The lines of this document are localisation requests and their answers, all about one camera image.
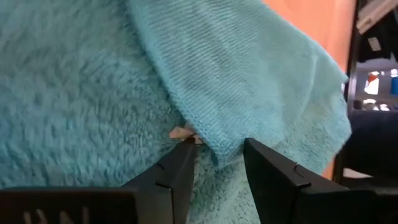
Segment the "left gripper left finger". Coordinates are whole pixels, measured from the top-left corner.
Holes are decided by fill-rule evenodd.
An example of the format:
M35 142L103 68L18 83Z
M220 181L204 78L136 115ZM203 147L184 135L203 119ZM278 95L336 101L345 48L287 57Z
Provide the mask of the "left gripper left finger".
M196 155L188 138L120 187L0 190L0 224L186 224Z

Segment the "black aluminium table frame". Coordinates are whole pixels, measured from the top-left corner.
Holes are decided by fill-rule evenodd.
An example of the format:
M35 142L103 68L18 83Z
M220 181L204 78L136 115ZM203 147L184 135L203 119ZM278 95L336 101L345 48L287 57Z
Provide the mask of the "black aluminium table frame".
M344 89L344 97L348 107L348 114L350 114L354 110L354 98L356 93L356 64L358 59L359 52L359 42L361 38L361 34L358 32L356 28L356 22L359 18L359 11L362 8L363 0L354 0L355 8L353 14L353 24L351 26L351 39L349 45L349 54L348 54L348 66L347 66L347 76L348 81L345 85Z

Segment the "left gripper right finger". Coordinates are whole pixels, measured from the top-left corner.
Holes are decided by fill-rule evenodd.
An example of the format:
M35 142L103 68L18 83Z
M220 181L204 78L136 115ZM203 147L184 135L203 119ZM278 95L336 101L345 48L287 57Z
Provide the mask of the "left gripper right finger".
M243 154L261 224L398 224L398 188L347 188L253 138Z

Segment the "teal microfiber towel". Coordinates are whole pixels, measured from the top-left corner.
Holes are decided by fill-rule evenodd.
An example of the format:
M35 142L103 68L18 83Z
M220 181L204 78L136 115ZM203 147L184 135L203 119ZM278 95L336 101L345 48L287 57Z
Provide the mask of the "teal microfiber towel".
M347 77L261 0L0 0L0 189L119 186L201 138L188 224L260 224L254 138L321 174Z

